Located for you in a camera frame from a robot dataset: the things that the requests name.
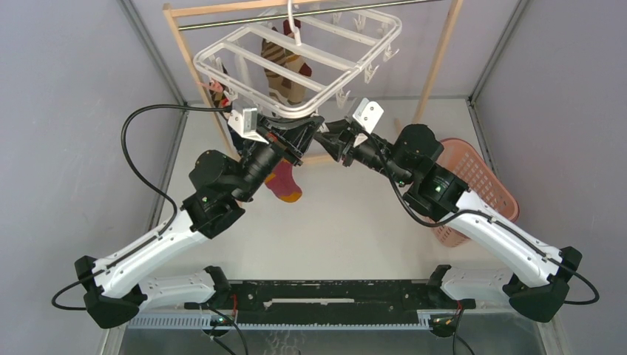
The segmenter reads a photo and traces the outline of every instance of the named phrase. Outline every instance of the wooden clothes rack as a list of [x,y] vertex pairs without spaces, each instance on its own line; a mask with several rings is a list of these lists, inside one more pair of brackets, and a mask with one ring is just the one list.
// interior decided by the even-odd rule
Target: wooden clothes rack
[[[307,4],[314,2],[321,2],[325,0],[293,0],[293,4]],[[440,35],[440,39],[438,41],[438,46],[435,49],[435,54],[433,56],[433,60],[431,62],[431,67],[429,69],[429,73],[427,75],[427,80],[424,82],[424,86],[422,88],[422,92],[420,95],[420,102],[418,104],[418,108],[416,109],[416,113],[413,118],[413,123],[417,124],[422,119],[422,115],[424,114],[424,110],[427,106],[427,101],[431,95],[431,91],[433,90],[433,85],[435,83],[435,79],[438,75],[438,71],[440,70],[440,66],[444,59],[444,54],[447,51],[451,36],[453,34],[453,29],[455,28],[455,24],[457,22],[457,18],[459,16],[459,11],[461,10],[461,5],[464,0],[451,0],[450,8],[447,14],[446,21],[444,22],[444,26],[442,28],[442,34]],[[181,17],[189,17],[189,16],[201,16],[201,15],[209,15],[215,13],[227,13],[231,11],[241,11],[241,10],[254,10],[254,9],[262,9],[267,7],[276,7],[276,6],[287,6],[288,0],[254,0],[254,1],[241,1],[235,2],[232,4],[217,4],[217,5],[209,5],[209,6],[201,6],[201,7],[187,7],[181,9],[172,9],[170,4],[163,5],[163,14],[166,17],[170,30],[172,31],[172,35],[174,36],[175,41],[179,47],[181,54],[183,55],[183,60],[187,64],[189,68],[189,73],[192,74],[192,78],[196,83],[196,88],[200,93],[200,97],[203,99],[203,103],[208,107],[212,107],[213,103],[209,95],[207,94],[206,89],[200,85],[202,83],[200,73],[196,70],[193,62],[193,53],[189,49],[189,45],[185,36],[183,35],[183,31],[179,29],[179,24],[177,19]],[[228,134],[220,121],[218,115],[214,114],[214,119],[216,126],[222,136],[223,143],[227,149],[227,152],[235,158],[237,155],[235,154],[234,148],[228,140]],[[333,159],[327,155],[314,155],[309,157],[304,157],[303,163],[305,164],[315,164],[315,163],[323,163],[328,161],[333,161]]]

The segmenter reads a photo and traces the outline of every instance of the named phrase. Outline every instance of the pink plastic basket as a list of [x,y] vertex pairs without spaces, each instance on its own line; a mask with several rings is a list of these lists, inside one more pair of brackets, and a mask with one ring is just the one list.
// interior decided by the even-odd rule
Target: pink plastic basket
[[[483,158],[466,141],[457,138],[442,140],[444,151],[438,159],[438,164],[449,169],[455,175],[468,183],[468,186],[493,209],[504,217],[516,221],[518,218],[518,203],[505,189],[505,186],[494,176],[485,164]],[[449,227],[434,228],[433,233],[440,243],[449,248],[460,246],[468,237]]]

